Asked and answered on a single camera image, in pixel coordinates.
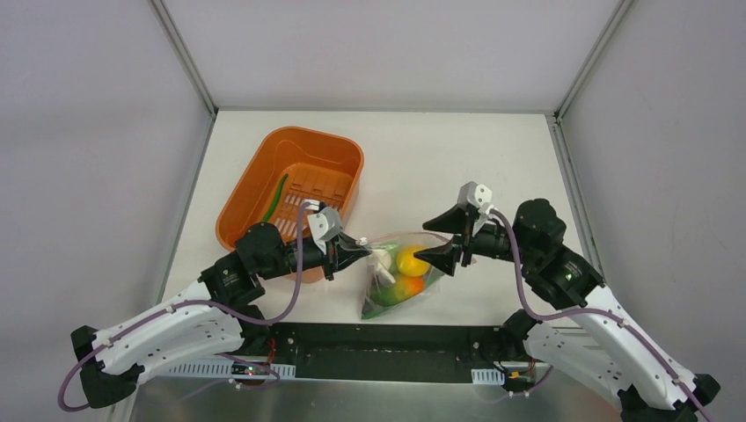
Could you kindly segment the white mushroom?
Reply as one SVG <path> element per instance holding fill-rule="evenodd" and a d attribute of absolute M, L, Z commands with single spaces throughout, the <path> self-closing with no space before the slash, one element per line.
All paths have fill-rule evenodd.
<path fill-rule="evenodd" d="M 391 286 L 396 283 L 395 277 L 390 271 L 392 258 L 388 251 L 382 249 L 373 250 L 369 258 L 374 278 L 379 285 Z"/>

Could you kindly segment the yellow lemon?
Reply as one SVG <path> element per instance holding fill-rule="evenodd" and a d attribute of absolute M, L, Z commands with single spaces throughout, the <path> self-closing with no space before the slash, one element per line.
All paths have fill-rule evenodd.
<path fill-rule="evenodd" d="M 406 245 L 399 249 L 396 256 L 396 269 L 399 273 L 411 277 L 424 276 L 430 269 L 430 264 L 415 257 L 415 253 L 423 251 L 422 244 Z"/>

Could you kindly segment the small orange tangerine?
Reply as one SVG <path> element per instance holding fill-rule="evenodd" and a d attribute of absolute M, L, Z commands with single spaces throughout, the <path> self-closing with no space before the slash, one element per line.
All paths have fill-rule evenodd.
<path fill-rule="evenodd" d="M 411 277 L 398 273 L 395 276 L 395 283 L 391 286 L 391 291 L 397 301 L 404 301 L 421 293 L 425 286 L 422 277 Z"/>

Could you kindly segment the clear zip top bag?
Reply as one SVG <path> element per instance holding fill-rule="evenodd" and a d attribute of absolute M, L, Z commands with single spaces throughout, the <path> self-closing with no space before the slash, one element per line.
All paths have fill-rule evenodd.
<path fill-rule="evenodd" d="M 444 273 L 414 253 L 447 242 L 447 237 L 425 231 L 396 232 L 369 240 L 368 282 L 360 318 L 371 320 L 437 293 Z"/>

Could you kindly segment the green lime fruit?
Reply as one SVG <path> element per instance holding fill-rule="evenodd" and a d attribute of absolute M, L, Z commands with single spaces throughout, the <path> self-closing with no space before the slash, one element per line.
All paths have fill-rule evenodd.
<path fill-rule="evenodd" d="M 370 300 L 378 306 L 389 307 L 399 302 L 397 293 L 393 286 L 375 287 L 370 290 Z"/>

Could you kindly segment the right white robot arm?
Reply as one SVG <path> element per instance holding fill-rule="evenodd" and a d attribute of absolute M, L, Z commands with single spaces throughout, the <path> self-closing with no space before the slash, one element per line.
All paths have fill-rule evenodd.
<path fill-rule="evenodd" d="M 624 421 L 711 420 L 720 392 L 665 353 L 618 302 L 603 276 L 564 245 L 566 224 L 546 199 L 523 202 L 509 221 L 491 204 L 460 200 L 424 229 L 450 234 L 418 258 L 448 275 L 473 256 L 514 265 L 520 298 L 532 292 L 552 306 L 539 314 L 524 304 L 504 324 L 504 356 L 527 354 L 571 376 L 607 400 Z"/>

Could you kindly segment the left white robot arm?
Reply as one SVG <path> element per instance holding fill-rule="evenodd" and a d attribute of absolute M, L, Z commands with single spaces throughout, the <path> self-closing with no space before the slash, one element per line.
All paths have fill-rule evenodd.
<path fill-rule="evenodd" d="M 155 375 L 206 355 L 258 355 L 270 325 L 296 306 L 303 273 L 319 268 L 327 279 L 370 255 L 366 242 L 319 225 L 319 236 L 284 242 L 271 223 L 252 225 L 233 252 L 218 259 L 171 299 L 115 326 L 83 325 L 70 334 L 77 364 L 65 376 L 58 404 L 67 412 L 101 409 L 132 395 Z M 293 274 L 289 304 L 264 317 L 253 301 L 262 280 Z"/>

